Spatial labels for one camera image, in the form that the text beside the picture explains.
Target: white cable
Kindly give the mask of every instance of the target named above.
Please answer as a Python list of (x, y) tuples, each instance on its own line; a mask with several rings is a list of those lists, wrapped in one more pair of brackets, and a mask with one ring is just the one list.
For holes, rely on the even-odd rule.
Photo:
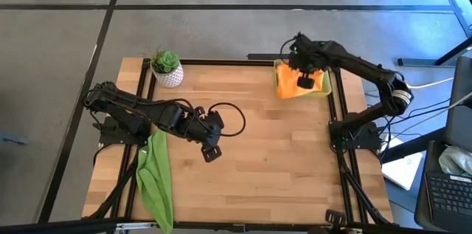
[(430, 116), (429, 118), (426, 118), (426, 119), (424, 119), (424, 120), (422, 120), (422, 121), (420, 121), (420, 122), (418, 122), (418, 123), (416, 123), (416, 124), (414, 124), (414, 125), (412, 125), (412, 126), (406, 128), (405, 130), (403, 130), (402, 132), (400, 132), (399, 134), (397, 134), (397, 136), (393, 137), (392, 140), (395, 139), (395, 138), (397, 138), (397, 137), (399, 137), (399, 136), (402, 135), (405, 131), (408, 131), (409, 129), (415, 127), (416, 125), (419, 125), (419, 124), (421, 124), (421, 123), (424, 123), (425, 121), (428, 121), (428, 120), (430, 120), (430, 119), (436, 117), (437, 115), (442, 114), (442, 113), (448, 111), (449, 109), (452, 109), (453, 107), (455, 107), (455, 106), (459, 105), (460, 103), (462, 103), (462, 101), (468, 99), (470, 96), (472, 96), (472, 92), (466, 94), (463, 98), (459, 99), (459, 100), (458, 100), (457, 102), (455, 102), (454, 104), (452, 104), (452, 105), (450, 105), (449, 107), (447, 107), (447, 108), (445, 108), (445, 109), (439, 111), (438, 113), (434, 114), (433, 116)]
[(427, 83), (427, 84), (424, 84), (424, 85), (421, 85), (421, 86), (410, 86), (409, 84), (406, 84), (406, 85), (410, 89), (421, 89), (421, 88), (426, 88), (426, 87), (430, 87), (430, 86), (436, 86), (437, 84), (444, 83), (444, 82), (447, 82), (447, 81), (452, 80), (452, 79), (454, 79), (454, 78), (448, 78), (448, 79), (444, 79), (444, 80), (437, 81), (437, 82), (434, 82), (434, 83)]
[[(444, 79), (444, 80), (441, 80), (441, 81), (437, 81), (437, 82), (434, 82), (434, 83), (427, 83), (427, 84), (424, 84), (424, 85), (421, 85), (421, 86), (410, 86), (408, 83), (406, 83), (406, 86), (408, 86), (409, 89), (421, 89), (421, 88), (426, 88), (426, 87), (430, 87), (430, 86), (436, 86), (437, 84), (440, 84), (440, 83), (444, 83), (444, 82), (447, 82), (449, 80), (453, 80), (454, 78), (447, 78), (447, 79)], [(378, 90), (372, 90), (372, 91), (368, 91), (368, 92), (365, 92), (364, 94), (370, 94), (370, 93), (373, 93), (373, 92), (378, 92)]]

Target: table leg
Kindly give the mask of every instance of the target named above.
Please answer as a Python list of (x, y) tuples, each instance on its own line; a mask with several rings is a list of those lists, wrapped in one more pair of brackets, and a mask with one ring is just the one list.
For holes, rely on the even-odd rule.
[(399, 66), (427, 66), (427, 67), (446, 67), (452, 68), (456, 66), (456, 59), (464, 55), (471, 49), (472, 37), (467, 38), (464, 42), (457, 45), (450, 52), (446, 53), (441, 58), (434, 59), (419, 59), (419, 58), (399, 58)]

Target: laptop keyboard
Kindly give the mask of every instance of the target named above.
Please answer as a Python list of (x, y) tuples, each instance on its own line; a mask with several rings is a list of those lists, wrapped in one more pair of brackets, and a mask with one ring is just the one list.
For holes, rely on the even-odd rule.
[(472, 179), (442, 173), (428, 173), (431, 209), (472, 216)]

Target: succulent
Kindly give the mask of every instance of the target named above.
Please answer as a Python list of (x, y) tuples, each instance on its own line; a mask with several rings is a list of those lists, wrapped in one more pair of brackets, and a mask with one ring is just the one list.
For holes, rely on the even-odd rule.
[(152, 57), (150, 65), (160, 74), (167, 74), (178, 67), (178, 55), (170, 51), (156, 50), (156, 54)]

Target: potted plant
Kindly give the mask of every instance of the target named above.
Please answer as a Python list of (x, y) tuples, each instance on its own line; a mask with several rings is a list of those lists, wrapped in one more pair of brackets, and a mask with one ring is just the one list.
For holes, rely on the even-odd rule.
[(184, 79), (184, 70), (174, 52), (157, 49), (150, 60), (150, 68), (157, 81), (164, 87), (177, 87)]

